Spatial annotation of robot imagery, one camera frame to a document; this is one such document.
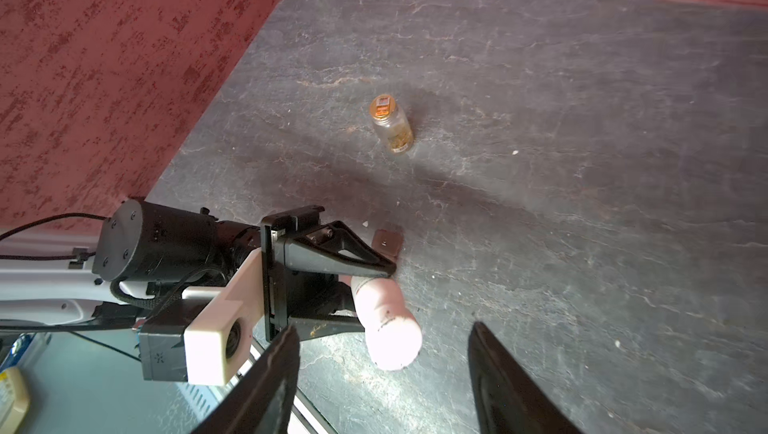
white bottle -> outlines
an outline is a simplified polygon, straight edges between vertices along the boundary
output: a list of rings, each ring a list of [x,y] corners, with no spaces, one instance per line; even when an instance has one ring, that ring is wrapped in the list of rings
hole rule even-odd
[[[379,369],[394,371],[413,362],[422,348],[422,328],[406,307],[397,282],[357,276],[340,276],[339,280],[352,288],[373,363]]]

gray marble surface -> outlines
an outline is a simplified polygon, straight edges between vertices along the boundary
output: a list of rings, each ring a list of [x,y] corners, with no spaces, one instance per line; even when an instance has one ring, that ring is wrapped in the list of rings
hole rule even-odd
[[[585,432],[764,432],[766,80],[764,12],[283,0],[149,200],[404,229],[417,361],[302,344],[340,433],[476,432],[474,320]],[[366,116],[385,92],[416,133],[400,158]]]

small transparent jar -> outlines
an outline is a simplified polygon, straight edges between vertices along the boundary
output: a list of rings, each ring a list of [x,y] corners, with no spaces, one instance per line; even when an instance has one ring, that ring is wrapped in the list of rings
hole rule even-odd
[[[413,146],[413,132],[402,108],[389,94],[376,96],[369,113],[373,130],[393,154],[402,154]]]

jar contents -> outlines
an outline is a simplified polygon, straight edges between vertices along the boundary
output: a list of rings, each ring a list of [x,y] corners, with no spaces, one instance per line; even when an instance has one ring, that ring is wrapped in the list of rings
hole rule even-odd
[[[371,102],[369,113],[373,130],[386,144],[389,151],[402,154],[413,146],[413,132],[406,113],[389,94],[377,96]]]

